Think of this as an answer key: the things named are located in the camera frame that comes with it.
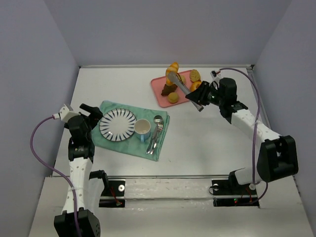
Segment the orange donut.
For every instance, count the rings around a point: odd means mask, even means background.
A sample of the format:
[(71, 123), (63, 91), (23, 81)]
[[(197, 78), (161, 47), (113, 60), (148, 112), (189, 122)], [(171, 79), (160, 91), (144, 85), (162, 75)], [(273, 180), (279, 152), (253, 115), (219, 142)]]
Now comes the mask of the orange donut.
[(191, 85), (191, 87), (190, 87), (190, 91), (193, 92), (193, 91), (195, 91), (196, 89), (198, 89), (199, 86), (201, 85), (201, 83), (202, 83), (202, 82), (201, 82), (200, 80), (193, 82), (192, 85)]

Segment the small round bun front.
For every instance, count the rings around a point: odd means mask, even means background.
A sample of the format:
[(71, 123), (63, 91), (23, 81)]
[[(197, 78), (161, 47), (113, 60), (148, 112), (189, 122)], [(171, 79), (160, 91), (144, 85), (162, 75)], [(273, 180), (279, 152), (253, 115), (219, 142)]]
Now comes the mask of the small round bun front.
[(168, 96), (167, 96), (167, 100), (169, 103), (171, 104), (175, 104), (179, 101), (179, 95), (176, 92), (171, 92)]

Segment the striped yellow bread roll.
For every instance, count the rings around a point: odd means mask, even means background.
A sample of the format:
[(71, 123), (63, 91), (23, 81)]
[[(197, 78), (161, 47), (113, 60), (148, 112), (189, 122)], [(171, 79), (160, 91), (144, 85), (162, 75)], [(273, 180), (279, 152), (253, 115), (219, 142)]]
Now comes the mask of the striped yellow bread roll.
[(165, 76), (167, 77), (170, 72), (177, 73), (179, 70), (179, 64), (177, 62), (173, 62), (169, 65), (169, 67), (165, 71)]

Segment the silver knife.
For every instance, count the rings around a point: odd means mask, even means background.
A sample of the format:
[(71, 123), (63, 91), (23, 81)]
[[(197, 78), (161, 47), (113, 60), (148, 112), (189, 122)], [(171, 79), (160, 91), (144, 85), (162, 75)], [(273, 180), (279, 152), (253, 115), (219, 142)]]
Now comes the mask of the silver knife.
[(149, 154), (151, 152), (151, 148), (152, 148), (152, 145), (153, 145), (153, 142), (154, 142), (154, 138), (155, 138), (155, 136), (157, 134), (157, 130), (158, 130), (158, 123), (156, 124), (156, 127), (154, 129), (154, 132), (153, 132), (153, 135), (151, 137), (150, 143), (149, 143), (148, 148), (146, 150), (146, 154)]

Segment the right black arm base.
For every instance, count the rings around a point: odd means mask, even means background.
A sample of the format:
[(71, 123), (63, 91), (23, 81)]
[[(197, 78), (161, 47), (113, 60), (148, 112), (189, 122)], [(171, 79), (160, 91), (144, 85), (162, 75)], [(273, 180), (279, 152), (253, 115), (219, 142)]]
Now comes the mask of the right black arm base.
[(208, 192), (214, 198), (215, 207), (260, 206), (256, 186), (249, 182), (238, 183), (235, 171), (226, 178), (213, 179)]

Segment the small round bun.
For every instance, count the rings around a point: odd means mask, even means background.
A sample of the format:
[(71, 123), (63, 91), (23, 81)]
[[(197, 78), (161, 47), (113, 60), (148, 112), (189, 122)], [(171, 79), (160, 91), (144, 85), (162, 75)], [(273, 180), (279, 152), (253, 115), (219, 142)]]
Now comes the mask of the small round bun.
[(175, 104), (179, 101), (179, 95), (176, 92), (171, 92), (168, 96), (167, 96), (167, 100), (169, 103), (171, 104)]
[(185, 76), (184, 76), (184, 75), (181, 75), (180, 78), (181, 78), (182, 83), (183, 83), (183, 84), (186, 84), (186, 78), (185, 78)]

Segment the small round bun back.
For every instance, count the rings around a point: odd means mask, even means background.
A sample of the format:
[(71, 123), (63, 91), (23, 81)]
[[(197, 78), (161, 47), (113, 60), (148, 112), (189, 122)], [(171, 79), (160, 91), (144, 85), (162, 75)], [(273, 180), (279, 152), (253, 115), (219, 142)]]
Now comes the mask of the small round bun back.
[(186, 78), (185, 78), (185, 76), (184, 76), (184, 75), (181, 75), (180, 78), (181, 78), (182, 83), (183, 83), (183, 84), (186, 84)]

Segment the blue mug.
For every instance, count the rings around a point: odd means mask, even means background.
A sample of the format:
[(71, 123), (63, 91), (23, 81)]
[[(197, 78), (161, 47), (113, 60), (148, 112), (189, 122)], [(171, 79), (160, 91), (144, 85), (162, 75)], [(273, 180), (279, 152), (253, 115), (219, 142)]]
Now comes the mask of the blue mug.
[(151, 124), (148, 120), (146, 119), (139, 119), (136, 121), (134, 125), (134, 131), (136, 137), (144, 143), (151, 134)]

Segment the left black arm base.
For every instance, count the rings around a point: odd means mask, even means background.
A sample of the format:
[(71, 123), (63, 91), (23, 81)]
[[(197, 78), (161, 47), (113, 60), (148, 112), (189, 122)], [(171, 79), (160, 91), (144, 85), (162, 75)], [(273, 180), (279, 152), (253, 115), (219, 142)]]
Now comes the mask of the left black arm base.
[(88, 194), (95, 207), (124, 208), (124, 192), (124, 179), (109, 179), (104, 170), (90, 173)]

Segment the silver metal tongs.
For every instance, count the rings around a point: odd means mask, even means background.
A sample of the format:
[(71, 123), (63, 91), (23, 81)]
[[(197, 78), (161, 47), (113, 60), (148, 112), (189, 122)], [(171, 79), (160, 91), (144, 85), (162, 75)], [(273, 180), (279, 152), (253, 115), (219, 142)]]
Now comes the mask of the silver metal tongs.
[[(172, 83), (176, 84), (176, 85), (180, 88), (180, 90), (184, 93), (185, 97), (186, 97), (188, 94), (191, 93), (190, 90), (185, 86), (185, 84), (183, 84), (183, 82), (182, 82), (182, 80), (181, 80), (181, 77), (180, 77), (180, 75), (179, 75), (178, 73), (176, 73), (176, 72), (170, 72), (170, 73), (167, 74), (166, 77), (167, 77), (167, 79), (169, 79)], [(198, 110), (199, 112), (201, 112), (201, 111), (204, 109), (203, 106), (197, 104), (196, 102), (191, 101), (191, 100), (190, 100), (190, 102), (197, 108), (197, 110)]]

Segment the pink tray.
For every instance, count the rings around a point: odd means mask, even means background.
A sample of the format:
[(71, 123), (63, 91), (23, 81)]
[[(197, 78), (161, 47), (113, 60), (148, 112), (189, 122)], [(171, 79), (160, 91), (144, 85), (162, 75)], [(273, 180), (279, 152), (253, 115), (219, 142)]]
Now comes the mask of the pink tray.
[(167, 108), (167, 107), (171, 107), (174, 105), (189, 102), (189, 100), (187, 98), (185, 98), (185, 94), (183, 93), (183, 91), (179, 87), (177, 87), (177, 89), (175, 90), (175, 93), (178, 94), (179, 100), (176, 103), (170, 103), (167, 99), (167, 96), (161, 95), (165, 83), (166, 83), (166, 76), (155, 78), (155, 79), (151, 80), (151, 88), (152, 88), (153, 93), (156, 97), (157, 103), (160, 107)]

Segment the chocolate croissant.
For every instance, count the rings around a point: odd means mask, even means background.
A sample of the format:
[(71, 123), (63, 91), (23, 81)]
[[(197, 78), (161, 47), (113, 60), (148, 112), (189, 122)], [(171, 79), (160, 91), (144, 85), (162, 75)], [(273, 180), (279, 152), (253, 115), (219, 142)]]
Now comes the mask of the chocolate croissant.
[(162, 89), (161, 96), (168, 96), (170, 93), (175, 92), (177, 87), (178, 86), (176, 84), (173, 84), (173, 85), (165, 84)]

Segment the silver fork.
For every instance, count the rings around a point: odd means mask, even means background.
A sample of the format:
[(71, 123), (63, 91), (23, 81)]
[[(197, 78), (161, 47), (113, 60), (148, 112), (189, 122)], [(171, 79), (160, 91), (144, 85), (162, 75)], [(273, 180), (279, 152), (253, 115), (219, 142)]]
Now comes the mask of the silver fork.
[(155, 138), (154, 138), (154, 141), (153, 141), (153, 145), (152, 145), (152, 148), (150, 150), (150, 154), (152, 155), (154, 153), (154, 150), (157, 146), (157, 143), (158, 143), (158, 136), (160, 135), (160, 133), (162, 132), (163, 130), (163, 120), (161, 120), (158, 124), (158, 128), (157, 128), (157, 132), (156, 132), (156, 135), (155, 135)]

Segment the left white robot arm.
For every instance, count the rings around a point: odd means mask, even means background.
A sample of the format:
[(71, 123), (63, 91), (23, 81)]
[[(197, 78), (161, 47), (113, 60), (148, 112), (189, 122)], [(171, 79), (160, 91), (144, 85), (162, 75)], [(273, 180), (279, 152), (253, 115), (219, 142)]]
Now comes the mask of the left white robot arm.
[(54, 218), (54, 227), (60, 237), (98, 237), (99, 220), (89, 210), (89, 182), (97, 179), (99, 172), (92, 172), (95, 146), (91, 132), (103, 114), (97, 107), (81, 104), (80, 109), (88, 112), (76, 113), (70, 106), (64, 105), (59, 119), (70, 132), (68, 142), (68, 160), (70, 174), (57, 173), (68, 183), (65, 204), (60, 215)]

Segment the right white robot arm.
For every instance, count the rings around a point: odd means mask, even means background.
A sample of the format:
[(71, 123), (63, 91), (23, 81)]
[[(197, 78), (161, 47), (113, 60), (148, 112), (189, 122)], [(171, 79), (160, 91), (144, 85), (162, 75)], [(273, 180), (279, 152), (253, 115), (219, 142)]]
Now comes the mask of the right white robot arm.
[(253, 142), (254, 161), (250, 168), (242, 168), (229, 174), (231, 185), (272, 182), (298, 173), (296, 143), (292, 136), (282, 136), (258, 121), (250, 110), (237, 100), (237, 84), (234, 79), (223, 78), (218, 82), (201, 85), (186, 95), (199, 106), (213, 104), (228, 123), (242, 131)]

